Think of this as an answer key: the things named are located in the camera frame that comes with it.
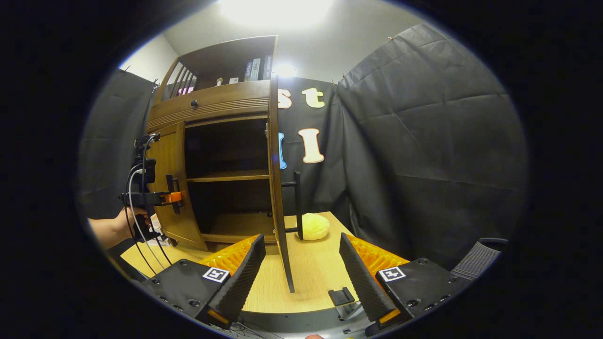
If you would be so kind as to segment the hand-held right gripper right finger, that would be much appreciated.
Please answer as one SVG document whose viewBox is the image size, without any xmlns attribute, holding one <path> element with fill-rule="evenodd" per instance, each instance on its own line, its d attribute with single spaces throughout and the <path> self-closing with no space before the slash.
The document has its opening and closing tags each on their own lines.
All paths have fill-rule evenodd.
<svg viewBox="0 0 603 339">
<path fill-rule="evenodd" d="M 339 253 L 377 330 L 431 313 L 470 285 L 430 259 L 406 260 L 352 234 L 341 234 Z"/>
</svg>

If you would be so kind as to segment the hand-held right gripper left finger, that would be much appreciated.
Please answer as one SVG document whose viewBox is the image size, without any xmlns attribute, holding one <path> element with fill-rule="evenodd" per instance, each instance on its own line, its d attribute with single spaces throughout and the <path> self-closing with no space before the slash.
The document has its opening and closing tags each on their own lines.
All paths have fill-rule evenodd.
<svg viewBox="0 0 603 339">
<path fill-rule="evenodd" d="M 141 288 L 190 318 L 229 330 L 243 310 L 265 255 L 264 236 L 255 234 L 197 262 L 178 260 Z"/>
</svg>

